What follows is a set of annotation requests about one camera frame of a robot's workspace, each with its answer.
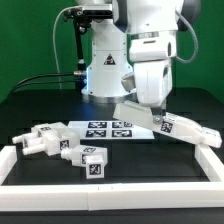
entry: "white wooden frame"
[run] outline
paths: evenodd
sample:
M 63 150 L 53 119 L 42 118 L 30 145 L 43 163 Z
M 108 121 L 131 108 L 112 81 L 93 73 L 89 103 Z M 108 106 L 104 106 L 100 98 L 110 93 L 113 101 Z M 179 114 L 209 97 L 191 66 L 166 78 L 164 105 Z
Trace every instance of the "white wooden frame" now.
M 224 165 L 206 145 L 195 158 L 210 182 L 0 186 L 0 211 L 224 207 Z M 16 161 L 14 146 L 0 152 L 0 183 Z

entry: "small white block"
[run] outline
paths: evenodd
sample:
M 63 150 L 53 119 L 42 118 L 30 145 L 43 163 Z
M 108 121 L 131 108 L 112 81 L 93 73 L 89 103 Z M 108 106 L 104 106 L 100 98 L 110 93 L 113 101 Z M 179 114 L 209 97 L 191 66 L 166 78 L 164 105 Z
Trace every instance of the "small white block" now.
M 104 178 L 104 161 L 102 155 L 86 156 L 86 178 Z

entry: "green wall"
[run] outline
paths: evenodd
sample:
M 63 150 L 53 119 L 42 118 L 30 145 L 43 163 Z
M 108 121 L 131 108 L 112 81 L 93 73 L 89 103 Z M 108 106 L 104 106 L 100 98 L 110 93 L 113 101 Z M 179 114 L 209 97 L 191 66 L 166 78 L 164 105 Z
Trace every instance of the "green wall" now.
M 20 80 L 56 72 L 52 46 L 53 24 L 57 14 L 74 2 L 0 0 L 0 102 Z M 202 0 L 202 14 L 195 24 L 200 44 L 198 58 L 188 65 L 175 62 L 173 70 L 175 86 L 203 88 L 224 102 L 223 9 L 223 0 Z M 91 60 L 90 39 L 90 35 L 84 37 L 87 62 Z M 190 57 L 193 43 L 189 32 L 178 35 L 178 46 L 180 56 Z M 59 22 L 57 48 L 61 71 L 75 70 L 76 46 L 71 21 Z

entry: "warning label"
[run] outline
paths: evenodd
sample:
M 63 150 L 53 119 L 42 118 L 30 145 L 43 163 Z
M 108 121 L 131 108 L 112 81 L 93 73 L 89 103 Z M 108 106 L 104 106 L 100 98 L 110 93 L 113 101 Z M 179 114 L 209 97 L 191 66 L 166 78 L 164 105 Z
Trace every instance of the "warning label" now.
M 106 61 L 104 62 L 104 65 L 116 65 L 113 56 L 111 54 L 108 55 Z

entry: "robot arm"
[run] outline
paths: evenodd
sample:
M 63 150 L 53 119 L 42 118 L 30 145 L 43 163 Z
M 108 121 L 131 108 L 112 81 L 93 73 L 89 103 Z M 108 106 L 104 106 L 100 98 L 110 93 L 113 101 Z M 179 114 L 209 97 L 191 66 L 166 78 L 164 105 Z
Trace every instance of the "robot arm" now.
M 122 82 L 130 86 L 127 82 L 135 80 L 142 106 L 161 107 L 172 89 L 176 31 L 186 30 L 176 11 L 193 23 L 200 12 L 200 0 L 113 0 L 114 24 L 131 35 L 130 59 L 135 63 L 132 80 L 128 76 Z
M 123 78 L 126 89 L 135 83 L 139 104 L 118 104 L 114 118 L 191 144 L 216 148 L 222 140 L 218 131 L 173 114 L 163 114 L 172 89 L 171 59 L 176 57 L 176 31 L 186 30 L 176 14 L 192 24 L 200 12 L 200 0 L 113 0 L 114 24 L 131 35 L 130 59 L 133 74 Z

